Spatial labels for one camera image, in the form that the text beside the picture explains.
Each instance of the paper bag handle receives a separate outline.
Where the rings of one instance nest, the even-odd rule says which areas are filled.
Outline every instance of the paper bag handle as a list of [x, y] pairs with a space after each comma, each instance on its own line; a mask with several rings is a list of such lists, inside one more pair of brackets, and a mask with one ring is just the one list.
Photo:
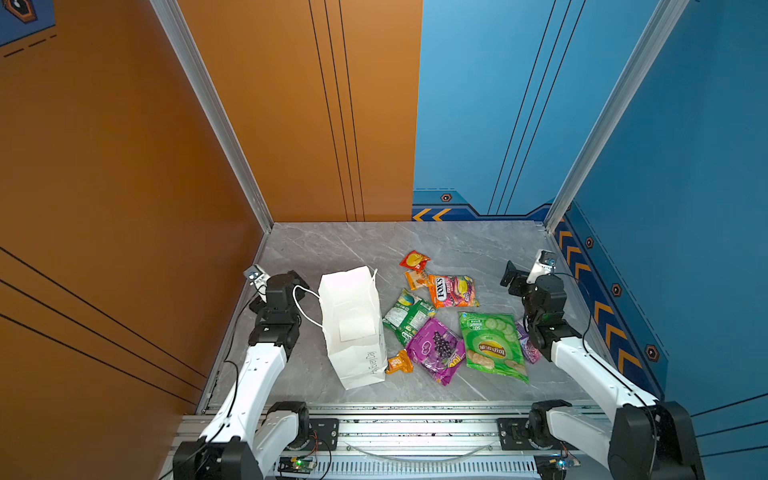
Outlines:
[[318, 299], [318, 300], [320, 300], [320, 295], [318, 295], [317, 293], [314, 293], [312, 290], [309, 290], [309, 289], [306, 289], [306, 288], [304, 288], [304, 287], [303, 287], [303, 286], [301, 286], [301, 285], [296, 285], [296, 286], [293, 288], [293, 302], [294, 302], [294, 303], [296, 304], [296, 306], [299, 308], [299, 311], [301, 312], [301, 314], [302, 314], [302, 315], [304, 315], [304, 318], [306, 318], [306, 319], [307, 319], [307, 320], [309, 320], [310, 322], [312, 322], [312, 323], [314, 323], [315, 325], [317, 325], [318, 327], [320, 327], [320, 329], [323, 329], [323, 326], [322, 326], [322, 325], [320, 325], [318, 322], [314, 321], [313, 319], [309, 318], [309, 317], [306, 315], [306, 313], [304, 313], [304, 310], [302, 310], [302, 309], [301, 309], [301, 305], [299, 305], [299, 300], [296, 300], [296, 289], [297, 289], [297, 288], [300, 288], [301, 290], [304, 290], [305, 292], [309, 292], [309, 293], [312, 293], [314, 296], [316, 296], [316, 297], [317, 297], [317, 299]]

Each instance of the orange wall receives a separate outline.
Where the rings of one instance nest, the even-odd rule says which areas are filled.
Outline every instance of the orange wall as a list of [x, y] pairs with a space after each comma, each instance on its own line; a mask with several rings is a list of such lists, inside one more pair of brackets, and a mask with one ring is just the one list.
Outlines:
[[275, 221], [410, 218], [421, 2], [179, 4]]
[[261, 232], [149, 2], [55, 7], [0, 48], [0, 247], [125, 327], [0, 251], [3, 477], [152, 478]]

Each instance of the white label on bag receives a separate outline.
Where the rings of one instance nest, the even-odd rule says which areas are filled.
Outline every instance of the white label on bag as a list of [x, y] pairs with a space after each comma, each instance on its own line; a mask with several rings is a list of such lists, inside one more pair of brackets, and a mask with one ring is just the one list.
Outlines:
[[444, 276], [435, 278], [435, 293], [437, 294], [437, 300], [441, 302], [448, 298], [448, 286], [445, 285]]

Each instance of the black stripe line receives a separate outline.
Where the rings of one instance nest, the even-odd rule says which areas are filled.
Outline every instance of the black stripe line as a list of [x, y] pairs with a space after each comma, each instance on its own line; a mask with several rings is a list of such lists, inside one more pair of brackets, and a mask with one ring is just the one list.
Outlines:
[[705, 413], [716, 412], [717, 410], [727, 409], [728, 407], [732, 407], [734, 405], [739, 405], [740, 403], [751, 402], [752, 400], [762, 399], [764, 396], [768, 396], [768, 393], [764, 393], [762, 395], [755, 395], [754, 397], [751, 397], [751, 398], [748, 398], [748, 399], [744, 399], [744, 400], [739, 400], [738, 402], [733, 402], [733, 403], [729, 403], [727, 405], [716, 407], [714, 409], [709, 409], [709, 410], [704, 410], [703, 412], [694, 413], [693, 415], [691, 415], [691, 417], [703, 415]]
[[336, 151], [336, 137], [333, 135], [333, 122], [331, 121], [331, 106], [328, 103], [328, 90], [326, 89], [326, 76], [323, 73], [323, 62], [320, 60], [320, 43], [317, 41], [317, 29], [315, 28], [315, 16], [312, 13], [312, 2], [306, 0], [310, 6], [310, 18], [312, 19], [312, 30], [315, 32], [315, 46], [317, 47], [317, 63], [320, 66], [320, 77], [323, 79], [323, 92], [326, 95], [326, 108], [328, 109], [328, 123], [331, 127], [331, 140], [333, 141], [333, 154], [336, 155], [336, 169], [339, 171], [339, 186], [341, 186], [341, 199], [344, 202], [344, 215], [346, 221], [349, 221], [349, 214], [346, 209], [346, 195], [344, 195], [344, 182], [341, 180], [341, 165], [339, 165], [339, 152]]
[[509, 204], [512, 202], [512, 195], [515, 194], [515, 189], [518, 187], [518, 182], [520, 181], [520, 175], [523, 173], [523, 168], [525, 168], [525, 162], [528, 159], [528, 154], [531, 153], [531, 146], [533, 145], [533, 140], [536, 138], [536, 133], [538, 132], [538, 126], [541, 125], [541, 119], [544, 117], [544, 112], [547, 110], [547, 104], [549, 103], [549, 98], [552, 95], [552, 91], [554, 90], [554, 83], [558, 81], [558, 75], [560, 74], [560, 68], [563, 66], [563, 61], [565, 60], [565, 54], [568, 53], [568, 47], [571, 46], [571, 40], [574, 37], [574, 33], [576, 32], [576, 26], [578, 25], [578, 21], [581, 19], [581, 13], [584, 11], [584, 5], [587, 4], [587, 0], [584, 0], [584, 2], [581, 4], [581, 10], [578, 11], [578, 17], [576, 17], [576, 23], [574, 23], [574, 29], [571, 30], [571, 37], [568, 39], [568, 43], [565, 44], [565, 51], [563, 52], [563, 57], [560, 59], [560, 64], [558, 65], [558, 71], [554, 74], [554, 80], [552, 81], [552, 86], [549, 88], [549, 93], [547, 94], [547, 101], [544, 102], [544, 107], [541, 109], [541, 115], [538, 118], [538, 123], [536, 124], [536, 129], [533, 130], [533, 136], [531, 137], [531, 143], [528, 144], [528, 149], [525, 151], [525, 156], [523, 157], [523, 163], [520, 166], [520, 171], [518, 172], [518, 178], [515, 180], [515, 186], [512, 188], [512, 193], [509, 194], [509, 200], [507, 200], [507, 207], [504, 209], [504, 214], [507, 213], [507, 210], [509, 209]]
[[528, 76], [528, 84], [525, 85], [525, 93], [523, 99], [520, 101], [520, 109], [518, 110], [518, 116], [515, 119], [515, 126], [512, 128], [512, 135], [509, 136], [509, 143], [507, 144], [507, 151], [504, 154], [504, 161], [502, 161], [502, 167], [498, 170], [498, 178], [496, 179], [496, 186], [493, 188], [493, 195], [491, 195], [491, 203], [488, 205], [488, 215], [491, 214], [491, 208], [493, 207], [493, 200], [496, 198], [496, 190], [498, 189], [499, 182], [502, 181], [502, 173], [504, 172], [504, 166], [507, 163], [507, 156], [509, 155], [509, 148], [512, 146], [512, 138], [515, 137], [515, 131], [518, 129], [518, 122], [520, 121], [520, 113], [523, 111], [523, 104], [525, 104], [525, 97], [528, 96], [528, 88], [531, 87], [531, 79], [533, 78], [533, 72], [536, 69], [536, 63], [538, 62], [538, 56], [541, 53], [541, 46], [544, 45], [544, 39], [547, 36], [547, 30], [549, 29], [549, 22], [552, 20], [552, 12], [554, 12], [554, 4], [558, 1], [552, 2], [552, 9], [549, 11], [549, 18], [547, 18], [547, 25], [544, 27], [544, 33], [541, 35], [541, 43], [538, 44], [538, 50], [536, 51], [536, 59], [533, 61], [533, 67], [531, 67], [531, 74]]
[[768, 420], [760, 420], [759, 422], [747, 423], [746, 425], [739, 425], [737, 427], [730, 427], [729, 429], [717, 430], [716, 432], [702, 433], [701, 435], [696, 435], [696, 438], [698, 439], [699, 437], [706, 437], [707, 435], [715, 435], [717, 433], [730, 432], [731, 430], [754, 427], [755, 425], [762, 425], [763, 423], [768, 423]]
[[554, 38], [552, 51], [549, 52], [549, 60], [547, 60], [547, 66], [544, 69], [544, 74], [541, 76], [541, 83], [538, 85], [538, 90], [536, 91], [536, 97], [533, 99], [533, 106], [531, 107], [531, 113], [528, 115], [528, 121], [525, 122], [525, 129], [523, 130], [523, 135], [520, 137], [520, 144], [518, 145], [518, 151], [515, 153], [515, 160], [512, 162], [512, 168], [509, 169], [509, 175], [507, 176], [507, 183], [504, 184], [504, 190], [502, 190], [502, 198], [498, 202], [498, 208], [496, 208], [497, 215], [498, 215], [498, 212], [502, 209], [502, 201], [504, 201], [504, 195], [507, 193], [507, 187], [509, 186], [509, 181], [512, 178], [512, 172], [515, 171], [515, 164], [518, 163], [518, 155], [520, 154], [520, 149], [523, 146], [523, 141], [525, 140], [525, 134], [528, 133], [528, 125], [531, 123], [531, 118], [533, 117], [533, 111], [536, 109], [536, 103], [538, 102], [538, 96], [541, 93], [541, 87], [544, 86], [544, 80], [547, 79], [549, 64], [552, 62], [552, 56], [554, 55], [554, 50], [558, 47], [558, 40], [560, 40], [560, 34], [563, 32], [563, 25], [565, 25], [565, 19], [568, 17], [568, 11], [571, 9], [572, 2], [573, 0], [568, 0], [568, 7], [565, 9], [565, 14], [563, 15], [563, 21], [560, 22], [560, 28], [558, 29], [558, 36]]
[[82, 350], [80, 350], [80, 349], [77, 349], [77, 348], [75, 348], [75, 347], [73, 347], [73, 346], [71, 346], [71, 345], [68, 345], [67, 343], [64, 343], [64, 342], [62, 342], [61, 340], [55, 339], [55, 338], [53, 338], [53, 337], [52, 337], [52, 336], [50, 336], [50, 335], [46, 335], [46, 334], [44, 334], [43, 332], [41, 332], [40, 330], [36, 330], [36, 329], [33, 329], [33, 328], [32, 328], [32, 327], [30, 327], [30, 326], [26, 326], [24, 323], [21, 323], [21, 322], [19, 322], [19, 321], [17, 321], [17, 320], [14, 320], [14, 319], [12, 319], [10, 316], [7, 316], [7, 315], [5, 315], [5, 314], [3, 314], [3, 313], [0, 313], [0, 317], [2, 317], [2, 318], [4, 318], [4, 319], [8, 320], [8, 321], [9, 321], [9, 322], [11, 322], [11, 323], [15, 323], [16, 325], [18, 325], [18, 326], [20, 326], [20, 327], [24, 327], [24, 328], [26, 328], [27, 330], [29, 330], [30, 332], [34, 332], [34, 333], [37, 333], [39, 336], [43, 336], [43, 337], [45, 337], [45, 338], [47, 338], [47, 339], [49, 339], [49, 340], [51, 340], [51, 341], [53, 341], [53, 342], [56, 342], [56, 343], [58, 343], [58, 344], [59, 344], [59, 345], [61, 345], [61, 346], [65, 346], [65, 347], [67, 347], [67, 348], [68, 348], [68, 349], [70, 349], [70, 350], [74, 350], [75, 352], [77, 352], [77, 353], [80, 353], [80, 354], [81, 354], [81, 355], [83, 355], [83, 356], [87, 356], [89, 359], [92, 359], [92, 360], [96, 360], [97, 362], [99, 362], [99, 363], [100, 363], [100, 364], [102, 364], [102, 365], [106, 365], [106, 366], [108, 366], [108, 367], [109, 367], [109, 368], [111, 368], [111, 369], [115, 369], [115, 370], [117, 370], [117, 371], [118, 371], [118, 372], [120, 372], [120, 373], [124, 373], [125, 375], [128, 375], [128, 376], [130, 376], [132, 379], [136, 379], [136, 380], [138, 380], [139, 382], [142, 382], [142, 383], [146, 383], [147, 385], [149, 385], [149, 386], [152, 386], [152, 387], [154, 387], [154, 388], [156, 388], [156, 389], [158, 389], [158, 390], [160, 390], [160, 391], [162, 391], [162, 392], [166, 392], [168, 395], [172, 395], [172, 396], [176, 397], [176, 398], [177, 398], [177, 399], [179, 399], [179, 400], [184, 400], [186, 403], [189, 403], [189, 404], [191, 404], [191, 405], [197, 405], [197, 403], [196, 403], [196, 402], [190, 402], [189, 400], [185, 399], [184, 397], [180, 397], [180, 396], [176, 395], [176, 394], [175, 394], [175, 393], [173, 393], [173, 392], [169, 392], [168, 390], [164, 389], [164, 388], [163, 388], [163, 387], [161, 387], [161, 386], [157, 386], [157, 385], [155, 385], [154, 383], [148, 382], [147, 380], [144, 380], [144, 379], [140, 379], [139, 377], [137, 377], [137, 376], [136, 376], [136, 375], [134, 375], [133, 373], [128, 373], [128, 372], [126, 372], [125, 370], [123, 370], [123, 369], [121, 369], [121, 368], [118, 368], [118, 367], [116, 367], [116, 366], [114, 366], [114, 365], [112, 365], [112, 364], [110, 364], [110, 363], [107, 363], [107, 362], [105, 362], [105, 361], [104, 361], [104, 360], [102, 360], [102, 359], [98, 359], [98, 358], [96, 358], [96, 357], [95, 357], [95, 356], [93, 356], [93, 355], [89, 355], [89, 354], [87, 354], [86, 352], [83, 352], [83, 351], [82, 351]]
[[355, 128], [355, 109], [352, 106], [352, 82], [349, 81], [349, 60], [346, 57], [346, 36], [344, 35], [344, 15], [341, 12], [341, 0], [339, 0], [339, 18], [341, 18], [341, 39], [344, 43], [344, 62], [346, 63], [346, 86], [349, 87], [349, 109], [352, 112], [352, 135], [355, 139], [355, 160], [357, 161], [357, 181], [360, 186], [360, 206], [362, 208], [362, 221], [366, 221], [366, 204], [362, 195], [362, 175], [360, 174], [360, 154], [357, 151], [357, 129]]
[[182, 362], [182, 361], [181, 361], [180, 359], [178, 359], [177, 357], [175, 357], [175, 356], [171, 355], [171, 354], [170, 354], [169, 352], [167, 352], [166, 350], [164, 350], [164, 349], [160, 348], [160, 347], [159, 347], [159, 345], [157, 345], [156, 343], [152, 343], [152, 342], [151, 342], [151, 341], [149, 341], [149, 340], [148, 340], [146, 337], [144, 337], [144, 336], [142, 336], [141, 334], [139, 334], [138, 332], [136, 332], [136, 331], [132, 330], [132, 329], [131, 329], [130, 327], [128, 327], [127, 325], [125, 325], [125, 324], [123, 324], [123, 323], [120, 323], [120, 322], [118, 322], [118, 321], [117, 321], [117, 320], [116, 320], [116, 319], [115, 319], [113, 316], [111, 316], [111, 315], [108, 315], [108, 314], [107, 314], [105, 311], [103, 311], [102, 309], [100, 309], [100, 308], [96, 307], [96, 306], [95, 306], [93, 303], [90, 303], [90, 302], [88, 302], [88, 301], [87, 301], [86, 299], [84, 299], [83, 297], [79, 296], [78, 294], [76, 294], [75, 292], [73, 292], [72, 290], [70, 290], [69, 288], [67, 288], [66, 286], [63, 286], [63, 285], [61, 285], [61, 284], [60, 284], [59, 282], [57, 282], [56, 280], [53, 280], [51, 277], [49, 277], [48, 275], [44, 274], [44, 273], [43, 273], [43, 272], [41, 272], [40, 270], [38, 270], [38, 269], [34, 268], [34, 267], [33, 267], [32, 265], [30, 265], [29, 263], [26, 263], [24, 260], [22, 260], [22, 259], [18, 258], [18, 257], [17, 257], [16, 255], [14, 255], [13, 253], [11, 253], [11, 252], [7, 251], [5, 248], [3, 248], [3, 247], [0, 247], [0, 251], [2, 251], [3, 253], [5, 253], [5, 254], [9, 255], [9, 256], [10, 256], [10, 257], [12, 257], [14, 260], [18, 261], [19, 263], [21, 263], [22, 265], [26, 266], [27, 268], [29, 268], [29, 269], [30, 269], [30, 270], [32, 270], [33, 272], [37, 273], [39, 276], [42, 276], [42, 277], [43, 277], [43, 278], [45, 278], [47, 281], [49, 281], [49, 282], [53, 283], [54, 285], [56, 285], [56, 286], [57, 286], [57, 287], [59, 287], [60, 289], [64, 290], [66, 293], [69, 293], [69, 294], [70, 294], [70, 295], [72, 295], [74, 298], [76, 298], [76, 299], [80, 300], [82, 303], [85, 303], [86, 305], [88, 305], [89, 307], [91, 307], [93, 310], [96, 310], [97, 312], [99, 312], [101, 315], [104, 315], [104, 316], [106, 316], [108, 319], [112, 320], [113, 322], [115, 322], [115, 323], [116, 323], [116, 324], [118, 324], [119, 326], [123, 327], [123, 328], [124, 328], [124, 329], [126, 329], [127, 331], [129, 331], [129, 332], [133, 333], [135, 336], [139, 337], [139, 338], [140, 338], [140, 339], [142, 339], [143, 341], [145, 341], [145, 342], [149, 343], [149, 344], [150, 344], [150, 345], [152, 345], [154, 348], [156, 348], [156, 349], [160, 350], [162, 353], [165, 353], [165, 354], [166, 354], [166, 355], [168, 355], [170, 358], [172, 358], [172, 359], [176, 360], [177, 362], [179, 362], [181, 365], [183, 365], [183, 366], [186, 366], [188, 369], [192, 370], [193, 372], [195, 372], [195, 373], [196, 373], [196, 374], [198, 374], [199, 376], [203, 377], [204, 379], [205, 379], [205, 378], [207, 378], [207, 377], [206, 377], [204, 374], [202, 374], [202, 373], [198, 372], [196, 369], [192, 368], [191, 366], [189, 366], [189, 365], [188, 365], [188, 364], [186, 364], [185, 362]]
[[23, 49], [23, 48], [20, 48], [20, 49], [18, 49], [18, 50], [12, 51], [11, 53], [8, 53], [8, 54], [5, 54], [5, 55], [3, 55], [2, 57], [3, 57], [3, 58], [7, 58], [7, 57], [10, 57], [11, 55], [13, 55], [13, 54], [15, 54], [15, 53], [19, 53], [20, 51], [24, 51], [24, 49]]
[[701, 458], [714, 457], [717, 455], [727, 455], [729, 453], [750, 452], [752, 450], [761, 450], [761, 449], [768, 449], [768, 445], [761, 445], [759, 447], [749, 447], [748, 449], [729, 450], [728, 452], [708, 453], [706, 455], [702, 455]]
[[339, 100], [339, 118], [341, 118], [341, 135], [344, 139], [344, 152], [346, 153], [346, 173], [349, 175], [349, 192], [352, 194], [352, 211], [357, 221], [357, 205], [355, 205], [355, 191], [352, 188], [352, 168], [349, 166], [349, 149], [346, 146], [346, 129], [344, 128], [344, 112], [341, 109], [341, 94], [339, 93], [339, 74], [336, 73], [336, 56], [333, 54], [333, 36], [331, 35], [331, 22], [328, 19], [328, 2], [323, 0], [326, 6], [326, 24], [328, 25], [328, 42], [331, 44], [331, 61], [333, 62], [333, 78], [336, 79], [336, 99]]
[[19, 288], [16, 288], [15, 286], [13, 286], [13, 285], [11, 285], [10, 283], [6, 282], [6, 281], [5, 281], [5, 280], [3, 280], [2, 278], [0, 278], [0, 283], [2, 283], [3, 285], [5, 285], [5, 286], [7, 286], [7, 287], [10, 287], [10, 288], [12, 288], [13, 290], [15, 290], [15, 291], [19, 292], [21, 295], [23, 295], [23, 296], [26, 296], [27, 298], [29, 298], [30, 300], [32, 300], [32, 301], [34, 301], [34, 302], [36, 302], [36, 303], [39, 303], [40, 305], [42, 305], [42, 306], [44, 306], [45, 308], [47, 308], [47, 309], [51, 310], [52, 312], [54, 312], [54, 313], [57, 313], [57, 314], [58, 314], [58, 315], [60, 315], [60, 316], [63, 316], [65, 319], [69, 320], [70, 322], [73, 322], [75, 325], [81, 326], [82, 328], [86, 329], [88, 332], [91, 332], [91, 333], [93, 333], [94, 335], [96, 335], [96, 336], [98, 336], [98, 337], [100, 337], [100, 338], [102, 338], [102, 339], [105, 339], [105, 340], [107, 340], [107, 341], [108, 341], [109, 343], [111, 343], [112, 345], [115, 345], [116, 347], [118, 347], [118, 348], [121, 348], [121, 349], [125, 350], [126, 352], [130, 353], [131, 355], [133, 355], [133, 356], [135, 356], [135, 357], [137, 357], [137, 358], [139, 358], [139, 359], [142, 359], [142, 360], [144, 360], [146, 363], [149, 363], [149, 364], [150, 364], [150, 365], [152, 365], [153, 367], [156, 367], [156, 368], [158, 368], [158, 369], [160, 369], [160, 370], [162, 370], [162, 371], [166, 372], [168, 375], [170, 375], [170, 376], [172, 376], [172, 377], [174, 377], [174, 378], [176, 378], [176, 379], [179, 379], [179, 380], [181, 380], [182, 382], [186, 383], [186, 384], [187, 384], [187, 385], [189, 385], [190, 387], [192, 387], [192, 388], [194, 388], [194, 389], [197, 389], [197, 390], [200, 390], [201, 392], [203, 391], [202, 389], [200, 389], [200, 388], [196, 387], [195, 385], [192, 385], [191, 383], [189, 383], [187, 380], [185, 380], [185, 379], [182, 379], [181, 377], [174, 375], [173, 373], [171, 373], [171, 372], [167, 371], [166, 369], [164, 369], [163, 367], [161, 367], [161, 366], [157, 365], [156, 363], [152, 363], [151, 361], [149, 361], [149, 360], [145, 359], [143, 356], [139, 355], [138, 353], [135, 353], [135, 352], [133, 352], [132, 350], [129, 350], [129, 349], [125, 348], [124, 346], [122, 346], [121, 344], [119, 344], [119, 343], [115, 342], [114, 340], [111, 340], [111, 339], [107, 338], [106, 336], [104, 336], [104, 335], [101, 335], [101, 334], [100, 334], [99, 332], [97, 332], [96, 330], [93, 330], [93, 329], [91, 329], [91, 328], [87, 327], [86, 325], [83, 325], [82, 323], [78, 322], [77, 320], [73, 319], [72, 317], [70, 317], [70, 316], [67, 316], [67, 315], [63, 314], [62, 312], [60, 312], [60, 311], [56, 310], [54, 307], [52, 307], [52, 306], [48, 305], [47, 303], [45, 303], [45, 302], [42, 302], [41, 300], [38, 300], [38, 299], [34, 298], [34, 297], [33, 297], [32, 295], [30, 295], [29, 293], [26, 293], [25, 291], [23, 291], [23, 290], [20, 290]]

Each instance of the white paper bag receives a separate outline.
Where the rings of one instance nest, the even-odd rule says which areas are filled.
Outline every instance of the white paper bag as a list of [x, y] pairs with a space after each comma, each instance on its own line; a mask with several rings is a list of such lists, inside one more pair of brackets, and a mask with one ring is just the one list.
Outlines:
[[361, 266], [320, 280], [328, 358], [347, 390], [384, 381], [386, 349], [374, 276]]

